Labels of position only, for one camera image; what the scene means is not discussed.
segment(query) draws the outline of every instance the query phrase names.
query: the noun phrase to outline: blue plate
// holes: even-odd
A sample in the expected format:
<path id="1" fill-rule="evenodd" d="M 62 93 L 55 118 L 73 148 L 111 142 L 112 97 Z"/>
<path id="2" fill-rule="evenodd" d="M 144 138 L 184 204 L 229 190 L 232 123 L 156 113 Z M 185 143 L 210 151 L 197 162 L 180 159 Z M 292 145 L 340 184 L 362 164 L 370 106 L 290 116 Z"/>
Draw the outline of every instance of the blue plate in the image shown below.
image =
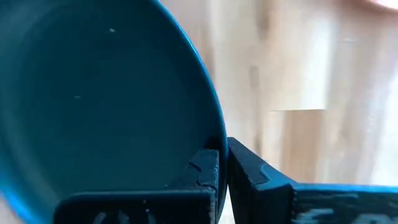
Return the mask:
<path id="1" fill-rule="evenodd" d="M 161 189 L 209 139 L 222 208 L 218 99 L 157 1 L 6 1 L 0 29 L 0 184 L 25 221 L 77 192 Z"/>

